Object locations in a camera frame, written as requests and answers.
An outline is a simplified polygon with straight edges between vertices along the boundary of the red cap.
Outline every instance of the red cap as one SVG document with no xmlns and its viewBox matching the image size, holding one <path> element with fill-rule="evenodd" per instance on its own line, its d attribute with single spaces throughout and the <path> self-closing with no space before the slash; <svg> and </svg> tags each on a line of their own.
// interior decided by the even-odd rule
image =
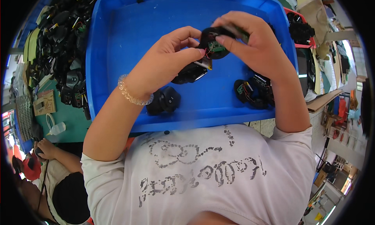
<svg viewBox="0 0 375 225">
<path fill-rule="evenodd" d="M 36 155 L 33 153 L 31 156 L 33 158 L 32 161 L 34 161 L 32 169 L 29 166 L 30 158 L 26 158 L 25 160 L 22 161 L 22 163 L 23 163 L 23 166 L 24 166 L 24 172 L 23 173 L 24 173 L 25 177 L 28 180 L 33 181 L 33 180 L 36 180 L 40 177 L 40 173 L 42 172 L 42 170 L 40 169 L 41 164 L 38 161 L 38 158 L 36 157 Z"/>
</svg>

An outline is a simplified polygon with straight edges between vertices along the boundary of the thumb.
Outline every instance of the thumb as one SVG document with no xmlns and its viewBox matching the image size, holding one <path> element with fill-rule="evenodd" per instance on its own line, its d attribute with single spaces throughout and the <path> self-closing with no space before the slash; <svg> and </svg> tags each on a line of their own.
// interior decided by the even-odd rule
<svg viewBox="0 0 375 225">
<path fill-rule="evenodd" d="M 205 50 L 201 48 L 187 48 L 183 49 L 179 52 L 174 53 L 175 59 L 177 59 L 177 63 L 185 67 L 186 65 L 202 59 L 205 54 Z"/>
<path fill-rule="evenodd" d="M 216 36 L 215 39 L 219 44 L 223 45 L 229 52 L 239 57 L 242 61 L 249 57 L 249 51 L 252 50 L 250 46 L 226 35 Z"/>
</svg>

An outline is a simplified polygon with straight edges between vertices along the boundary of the fingernail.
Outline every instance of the fingernail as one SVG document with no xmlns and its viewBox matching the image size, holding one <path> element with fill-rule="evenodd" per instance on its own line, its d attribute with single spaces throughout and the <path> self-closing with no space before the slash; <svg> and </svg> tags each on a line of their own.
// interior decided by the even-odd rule
<svg viewBox="0 0 375 225">
<path fill-rule="evenodd" d="M 224 43 L 224 38 L 222 36 L 216 36 L 215 40 L 218 41 L 219 44 L 223 44 Z"/>
<path fill-rule="evenodd" d="M 206 50 L 199 48 L 199 52 L 201 53 L 202 57 L 206 54 Z"/>
</svg>

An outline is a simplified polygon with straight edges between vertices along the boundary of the red tray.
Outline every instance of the red tray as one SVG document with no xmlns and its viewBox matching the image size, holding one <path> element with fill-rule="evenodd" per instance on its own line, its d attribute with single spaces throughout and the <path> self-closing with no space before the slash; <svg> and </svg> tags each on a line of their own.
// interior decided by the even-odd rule
<svg viewBox="0 0 375 225">
<path fill-rule="evenodd" d="M 285 14 L 292 12 L 292 13 L 300 16 L 302 18 L 302 22 L 306 23 L 306 19 L 302 16 L 302 14 L 300 14 L 296 11 L 293 11 L 291 9 L 285 8 L 285 7 L 284 7 L 284 11 L 285 11 Z M 296 46 L 296 48 L 316 48 L 316 43 L 315 43 L 314 37 L 310 38 L 310 44 L 309 45 L 304 45 L 304 44 L 294 44 L 294 45 Z"/>
</svg>

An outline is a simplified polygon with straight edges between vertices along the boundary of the blue plastic tray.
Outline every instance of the blue plastic tray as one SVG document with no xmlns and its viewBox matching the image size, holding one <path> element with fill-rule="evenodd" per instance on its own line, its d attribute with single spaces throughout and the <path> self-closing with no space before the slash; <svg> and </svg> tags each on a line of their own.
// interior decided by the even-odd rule
<svg viewBox="0 0 375 225">
<path fill-rule="evenodd" d="M 277 0 L 98 0 L 86 54 L 87 95 L 94 119 L 118 77 L 129 73 L 163 35 L 183 26 L 199 30 L 231 11 L 244 11 L 273 25 L 281 46 L 297 68 L 296 50 L 288 21 Z M 241 123 L 275 117 L 274 108 L 252 110 L 237 100 L 233 84 L 251 73 L 235 55 L 213 61 L 213 70 L 195 83 L 170 83 L 181 94 L 172 114 L 148 116 L 144 108 L 132 132 L 176 130 Z"/>
</svg>

